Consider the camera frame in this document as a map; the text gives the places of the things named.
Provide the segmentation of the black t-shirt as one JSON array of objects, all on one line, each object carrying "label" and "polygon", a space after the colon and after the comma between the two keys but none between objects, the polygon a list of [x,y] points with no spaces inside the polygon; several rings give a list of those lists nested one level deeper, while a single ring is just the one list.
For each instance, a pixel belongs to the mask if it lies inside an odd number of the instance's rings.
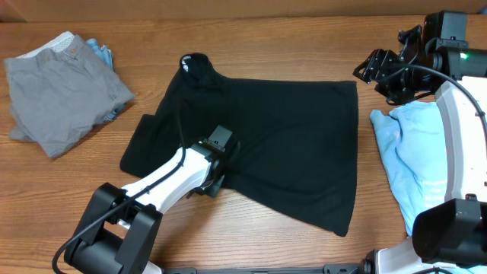
[{"label": "black t-shirt", "polygon": [[185,55],[157,111],[138,123],[120,169],[145,177],[218,126],[237,141],[223,187],[340,237],[348,233],[358,168],[353,81],[228,78],[206,55]]}]

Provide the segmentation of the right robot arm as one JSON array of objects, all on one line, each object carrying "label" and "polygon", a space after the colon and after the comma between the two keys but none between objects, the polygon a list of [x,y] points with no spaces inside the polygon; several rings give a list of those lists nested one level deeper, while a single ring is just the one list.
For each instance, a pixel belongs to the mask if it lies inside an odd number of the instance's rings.
[{"label": "right robot arm", "polygon": [[392,107],[370,115],[407,238],[372,250],[360,273],[486,271],[486,52],[463,12],[429,14],[354,71]]}]

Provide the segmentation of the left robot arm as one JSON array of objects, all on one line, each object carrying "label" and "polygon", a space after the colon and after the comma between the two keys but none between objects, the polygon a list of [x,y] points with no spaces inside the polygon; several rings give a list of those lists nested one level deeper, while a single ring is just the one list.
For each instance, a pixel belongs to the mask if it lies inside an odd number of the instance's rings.
[{"label": "left robot arm", "polygon": [[187,193],[216,195],[224,164],[238,145],[231,130],[217,126],[148,176],[122,188],[98,187],[56,256],[82,273],[161,273],[150,256],[163,215]]}]

